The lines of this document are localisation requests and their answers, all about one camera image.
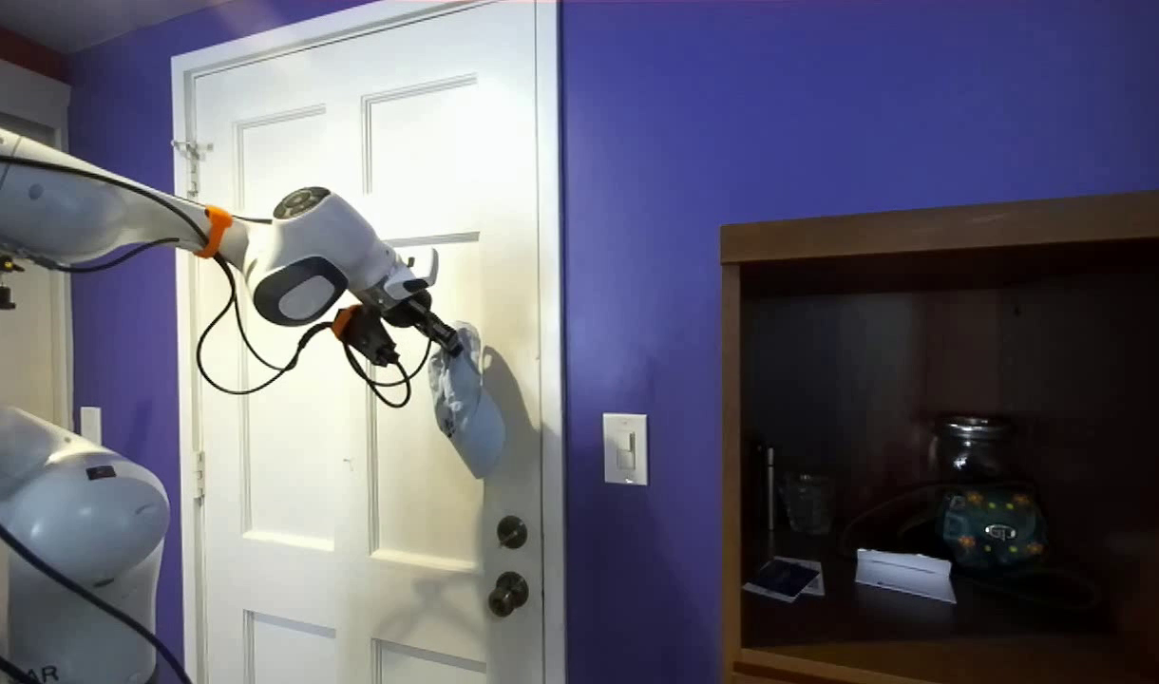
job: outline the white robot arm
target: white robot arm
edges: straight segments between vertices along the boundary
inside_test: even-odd
[[[147,243],[172,243],[239,271],[249,285],[257,317],[281,327],[304,327],[329,310],[343,291],[354,291],[357,303],[338,310],[334,333],[343,338],[343,346],[357,348],[372,364],[394,361],[394,346],[382,322],[423,329],[441,348],[428,364],[436,426],[455,443],[472,474],[489,472],[493,457],[503,452],[504,426],[503,410],[480,383],[474,333],[465,327],[455,329],[428,310],[428,282],[417,279],[338,195],[306,186],[290,195],[273,210],[273,222],[239,222],[221,204],[161,195],[151,186],[139,186],[133,177],[111,175],[76,156],[0,129],[0,252],[68,271]],[[43,546],[54,537],[72,542],[76,537],[54,523],[54,518],[68,508],[119,513],[119,523],[139,508],[145,523],[161,529],[162,541],[167,503],[162,513],[157,513],[157,498],[162,503],[162,489],[139,466],[119,460],[99,443],[68,437],[58,426],[0,405],[0,519],[7,519],[11,533],[31,537],[25,542]],[[130,603],[133,614],[151,619],[145,603],[157,590],[151,571],[161,567],[161,542],[145,542],[147,529],[125,529],[125,541],[101,537],[101,523],[92,523],[92,533],[92,542],[72,542],[88,555],[88,567],[92,559],[125,555],[120,575],[133,575],[135,585],[147,590],[119,585],[120,575],[80,575],[76,564],[85,559],[61,564],[68,564],[88,585],[94,580],[99,594]],[[31,598],[37,598],[43,609],[16,609],[48,614],[54,598],[43,590],[31,590]],[[76,656],[94,649],[58,654],[61,646],[76,643],[72,626],[61,619],[48,619],[45,626],[54,640],[16,640],[16,646],[35,649],[24,656],[25,666],[45,666],[48,656],[58,656],[54,666],[66,668],[61,680],[125,680],[99,675],[99,668],[92,666],[85,666],[85,675],[76,675]]]

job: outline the wooden shelf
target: wooden shelf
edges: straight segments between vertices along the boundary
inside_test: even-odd
[[[724,680],[1159,680],[1159,195],[732,224],[722,367]],[[852,537],[813,552],[824,599],[740,594],[766,552],[752,437],[833,472],[855,519],[928,481],[941,410],[1019,417],[1050,567],[1098,611],[855,590]]]

